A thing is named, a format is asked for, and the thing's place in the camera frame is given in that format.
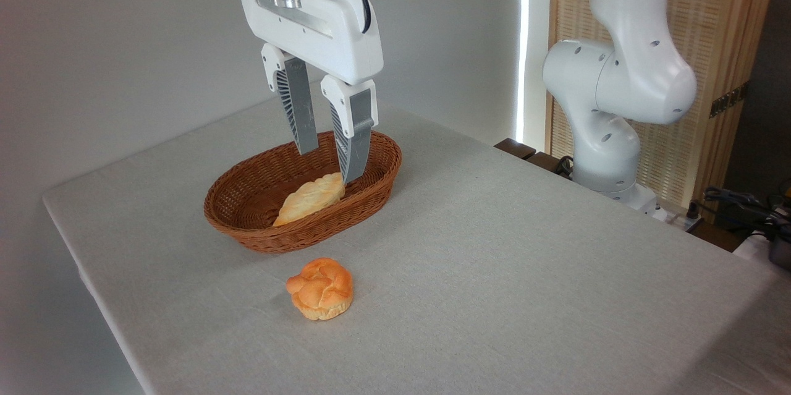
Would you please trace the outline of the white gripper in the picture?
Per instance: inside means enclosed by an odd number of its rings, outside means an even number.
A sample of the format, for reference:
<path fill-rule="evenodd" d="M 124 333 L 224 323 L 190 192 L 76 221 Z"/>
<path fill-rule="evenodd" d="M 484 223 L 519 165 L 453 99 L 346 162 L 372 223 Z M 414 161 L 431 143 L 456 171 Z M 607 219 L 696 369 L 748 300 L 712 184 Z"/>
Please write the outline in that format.
<path fill-rule="evenodd" d="M 368 80 L 383 69 L 378 20 L 371 12 L 364 33 L 362 0 L 301 1 L 296 9 L 276 7 L 272 0 L 241 3 L 253 34 L 266 42 L 266 81 L 279 94 L 300 155 L 318 147 L 305 62 L 330 74 L 320 87 L 331 104 L 340 172 L 349 184 L 365 172 L 372 128 L 379 122 L 376 86 Z"/>

